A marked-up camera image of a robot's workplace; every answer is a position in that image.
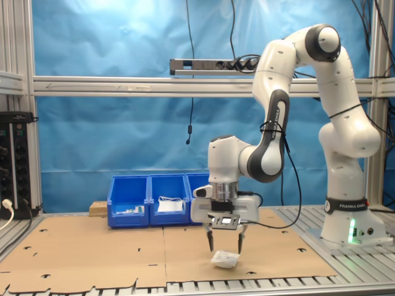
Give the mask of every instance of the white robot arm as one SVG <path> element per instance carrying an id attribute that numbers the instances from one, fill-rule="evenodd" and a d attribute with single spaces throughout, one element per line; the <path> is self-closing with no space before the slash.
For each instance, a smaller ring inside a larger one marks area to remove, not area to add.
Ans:
<path id="1" fill-rule="evenodd" d="M 209 144 L 210 184 L 194 191 L 196 199 L 192 202 L 191 218 L 204 223 L 211 250 L 213 241 L 209 226 L 237 229 L 243 221 L 259 220 L 258 198 L 238 194 L 238 180 L 244 175 L 269 183 L 281 175 L 286 144 L 282 135 L 288 121 L 289 89 L 295 68 L 305 65 L 313 66 L 316 71 L 322 106 L 331 119 L 319 134 L 328 165 L 327 204 L 333 205 L 327 213 L 323 237 L 345 243 L 352 219 L 349 213 L 366 212 L 369 217 L 365 218 L 375 225 L 376 235 L 385 236 L 380 226 L 382 222 L 366 206 L 363 174 L 357 161 L 378 150 L 380 134 L 360 106 L 351 61 L 341 47 L 337 31 L 330 25 L 320 24 L 272 41 L 265 48 L 252 88 L 254 98 L 265 110 L 260 143 L 253 146 L 227 135 Z M 345 230 L 339 234 L 338 226 L 342 223 L 346 224 Z M 239 236 L 239 252 L 245 230 L 246 224 Z"/>

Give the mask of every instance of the blue backdrop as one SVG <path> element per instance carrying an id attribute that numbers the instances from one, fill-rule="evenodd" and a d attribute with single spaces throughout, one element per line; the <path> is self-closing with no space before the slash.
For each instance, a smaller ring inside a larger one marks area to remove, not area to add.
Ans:
<path id="1" fill-rule="evenodd" d="M 351 1 L 235 0 L 237 56 L 316 23 L 333 25 L 355 75 L 368 75 L 362 23 Z M 230 0 L 189 0 L 197 59 L 232 58 Z M 168 77 L 169 60 L 192 58 L 185 0 L 33 0 L 37 75 Z M 312 69 L 302 69 L 313 73 Z M 111 176 L 207 169 L 211 138 L 234 134 L 257 144 L 264 111 L 254 99 L 197 98 L 186 145 L 190 98 L 39 97 L 44 209 L 87 211 L 105 200 Z M 318 141 L 329 120 L 319 102 L 292 98 L 287 138 L 304 204 L 323 204 L 326 166 Z M 284 170 L 286 204 L 297 204 L 293 169 Z M 280 180 L 242 179 L 244 190 L 280 204 Z"/>

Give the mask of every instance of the blue plastic bin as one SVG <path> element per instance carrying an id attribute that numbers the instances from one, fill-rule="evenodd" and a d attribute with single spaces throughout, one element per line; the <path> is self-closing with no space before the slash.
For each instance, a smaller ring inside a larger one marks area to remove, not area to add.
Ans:
<path id="1" fill-rule="evenodd" d="M 113 176 L 107 199 L 108 224 L 112 228 L 149 225 L 149 176 Z M 142 206 L 144 212 L 121 213 Z"/>
<path id="2" fill-rule="evenodd" d="M 204 185 L 208 185 L 210 174 L 195 173 L 195 174 L 185 174 L 185 176 L 186 176 L 186 184 L 188 186 L 189 199 L 190 199 L 191 205 L 192 205 L 192 201 L 194 200 L 193 191 L 196 188 L 202 187 Z M 202 223 L 195 223 L 194 221 L 192 221 L 192 219 L 191 219 L 190 223 L 191 224 L 198 224 L 198 225 L 202 224 Z"/>
<path id="3" fill-rule="evenodd" d="M 151 226 L 189 224 L 191 207 L 184 174 L 151 175 L 149 188 L 149 224 Z M 184 200 L 183 211 L 158 212 L 159 196 L 181 198 Z"/>

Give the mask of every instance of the metal grating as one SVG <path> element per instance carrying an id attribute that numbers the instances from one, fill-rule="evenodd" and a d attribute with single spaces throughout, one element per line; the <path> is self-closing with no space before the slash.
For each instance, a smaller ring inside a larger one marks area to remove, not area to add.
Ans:
<path id="1" fill-rule="evenodd" d="M 295 219 L 297 207 L 275 207 L 274 211 L 286 222 Z M 86 215 L 81 214 L 61 214 L 61 215 Z M 378 213 L 389 226 L 395 225 L 395 216 Z M 46 216 L 36 218 L 32 229 L 37 226 Z M 303 236 L 304 232 L 310 228 L 321 228 L 325 212 L 321 206 L 303 207 L 302 215 L 293 229 Z M 8 241 L 16 237 L 28 221 L 14 221 L 4 231 L 0 232 L 0 250 Z M 239 281 L 206 281 L 206 282 L 169 282 L 167 287 L 136 289 L 134 286 L 124 289 L 93 288 L 83 294 L 76 296 L 116 296 L 116 295 L 147 295 L 147 294 L 327 294 L 339 293 L 341 295 L 389 295 L 395 291 L 395 248 L 375 247 L 361 248 L 347 251 L 331 256 L 321 249 L 313 249 L 337 272 L 339 276 L 330 277 L 296 277 L 281 279 L 258 279 Z M 4 296 L 11 296 L 8 291 Z M 18 296 L 58 296 L 45 293 L 18 294 Z"/>

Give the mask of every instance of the white object in bin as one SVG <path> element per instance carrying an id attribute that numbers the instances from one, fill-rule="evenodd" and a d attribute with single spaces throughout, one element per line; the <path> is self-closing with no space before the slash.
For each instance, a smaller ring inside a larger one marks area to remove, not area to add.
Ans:
<path id="1" fill-rule="evenodd" d="M 135 209 L 128 208 L 126 211 L 117 212 L 117 214 L 144 213 L 144 205 L 138 205 Z"/>
<path id="2" fill-rule="evenodd" d="M 160 196 L 158 212 L 182 212 L 184 201 L 179 197 Z"/>
<path id="3" fill-rule="evenodd" d="M 238 258 L 239 254 L 226 251 L 216 251 L 211 259 L 211 263 L 221 268 L 232 268 L 236 266 Z"/>

